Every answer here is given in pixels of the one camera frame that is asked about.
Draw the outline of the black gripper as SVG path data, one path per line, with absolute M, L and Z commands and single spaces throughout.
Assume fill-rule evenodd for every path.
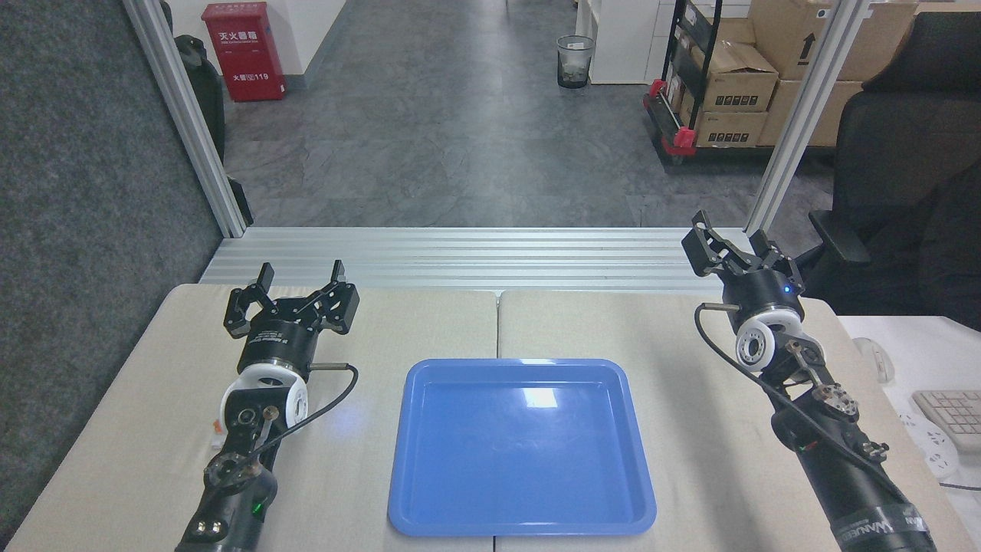
M 691 218 L 691 230 L 682 238 L 682 248 L 693 272 L 700 277 L 719 274 L 723 303 L 738 305 L 728 314 L 732 327 L 740 327 L 760 312 L 790 310 L 805 317 L 799 295 L 805 290 L 799 266 L 760 229 L 749 236 L 753 255 L 726 240 L 712 227 L 707 211 Z M 756 270 L 756 258 L 760 267 Z
M 334 261 L 330 282 L 302 297 L 294 308 L 296 323 L 267 319 L 251 328 L 248 310 L 252 304 L 261 305 L 260 314 L 279 314 L 279 307 L 267 294 L 273 279 L 272 264 L 264 262 L 255 282 L 234 287 L 228 298 L 223 318 L 225 331 L 232 339 L 246 337 L 238 373 L 255 364 L 277 361 L 300 376 L 309 376 L 319 332 L 350 332 L 359 304 L 357 289 L 347 282 L 343 262 Z

